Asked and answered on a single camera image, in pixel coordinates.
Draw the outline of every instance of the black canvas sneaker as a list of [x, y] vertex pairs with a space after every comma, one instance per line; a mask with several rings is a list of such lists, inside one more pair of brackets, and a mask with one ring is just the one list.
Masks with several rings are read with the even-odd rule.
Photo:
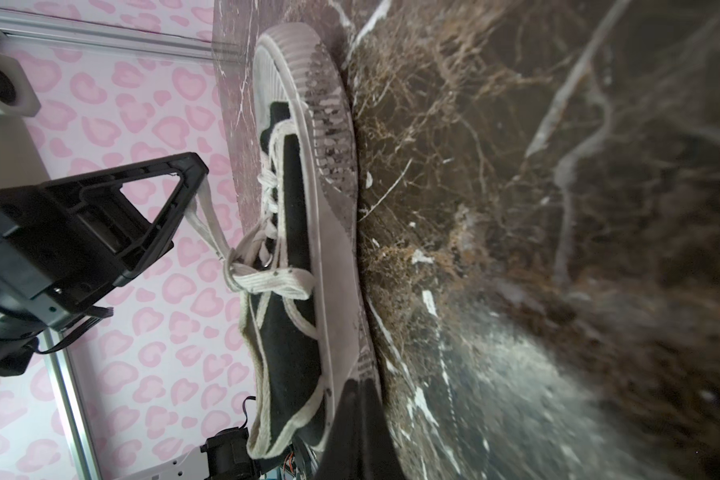
[[210, 188], [208, 220], [187, 219], [225, 261], [241, 294], [240, 331], [256, 370], [257, 414], [248, 451], [278, 456], [294, 435], [325, 447], [347, 380], [379, 390], [355, 258], [357, 159], [352, 116], [338, 75], [306, 24], [264, 32], [253, 58], [261, 145], [261, 216], [228, 251]]

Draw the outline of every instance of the white shoelace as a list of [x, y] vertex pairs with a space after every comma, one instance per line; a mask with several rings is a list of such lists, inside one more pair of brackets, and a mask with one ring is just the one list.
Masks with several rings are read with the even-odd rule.
[[[272, 129], [269, 137], [269, 155], [261, 152], [262, 170], [258, 178], [262, 186], [261, 218], [254, 229], [240, 240], [236, 248], [231, 248], [226, 242], [219, 219], [213, 211], [211, 188], [207, 179], [202, 182], [196, 199], [192, 199], [184, 217], [223, 261], [224, 281], [232, 292], [246, 296], [241, 300], [247, 300], [247, 296], [258, 293], [272, 292], [280, 295], [286, 300], [288, 316], [301, 330], [304, 326], [302, 322], [305, 320], [293, 307], [293, 301], [307, 300], [310, 297], [315, 278], [307, 270], [286, 264], [287, 249], [283, 248], [285, 242], [281, 241], [285, 239], [285, 231], [283, 228], [278, 229], [272, 222], [272, 217], [279, 212], [278, 202], [273, 194], [279, 191], [281, 192], [279, 197], [282, 197], [282, 185], [278, 182], [276, 172], [282, 171], [286, 136], [295, 133], [296, 126], [290, 119], [278, 122]], [[206, 217], [207, 225], [197, 216], [198, 202]], [[269, 252], [267, 249], [267, 239], [275, 241], [274, 252]], [[257, 257], [264, 270], [253, 267]], [[241, 305], [249, 304], [247, 301], [241, 302]]]

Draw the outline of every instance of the shoe sole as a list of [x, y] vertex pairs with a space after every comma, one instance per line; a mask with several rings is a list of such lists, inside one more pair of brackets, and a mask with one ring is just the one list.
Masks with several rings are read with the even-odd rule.
[[381, 394], [355, 256], [352, 114], [333, 60], [306, 24], [280, 24], [259, 37], [253, 81], [264, 88], [254, 105], [257, 134], [269, 125], [273, 101], [288, 103], [298, 130], [328, 432], [348, 379], [372, 379]]

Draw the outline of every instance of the cable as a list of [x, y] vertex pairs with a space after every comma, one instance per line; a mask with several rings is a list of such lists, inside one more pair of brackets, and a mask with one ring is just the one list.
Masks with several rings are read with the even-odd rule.
[[246, 414], [246, 420], [242, 423], [242, 426], [240, 428], [245, 428], [246, 425], [248, 425], [248, 412], [246, 412], [246, 402], [249, 400], [256, 400], [256, 397], [254, 396], [247, 396], [245, 400], [242, 401], [242, 412]]
[[[82, 325], [78, 326], [75, 330], [73, 330], [71, 333], [64, 336], [61, 341], [59, 341], [56, 345], [52, 346], [48, 350], [41, 351], [36, 346], [30, 346], [27, 344], [27, 348], [31, 349], [35, 353], [39, 353], [40, 355], [47, 355], [48, 353], [56, 353], [59, 350], [67, 348], [69, 345], [72, 345], [72, 343], [83, 336], [88, 330], [92, 329], [96, 326], [96, 324], [100, 321], [102, 321], [105, 318], [109, 318], [114, 314], [114, 309], [112, 307], [101, 307], [101, 306], [92, 306], [88, 310], [84, 312], [86, 315], [89, 316], [88, 320], [83, 322]], [[243, 400], [243, 410], [245, 410], [245, 400]]]

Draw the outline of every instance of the marble surface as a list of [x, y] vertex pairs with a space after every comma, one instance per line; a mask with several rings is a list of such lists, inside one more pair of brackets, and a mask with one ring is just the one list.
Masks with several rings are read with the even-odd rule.
[[720, 0], [219, 0], [246, 226], [246, 65], [288, 21], [352, 102], [406, 475], [720, 479]]

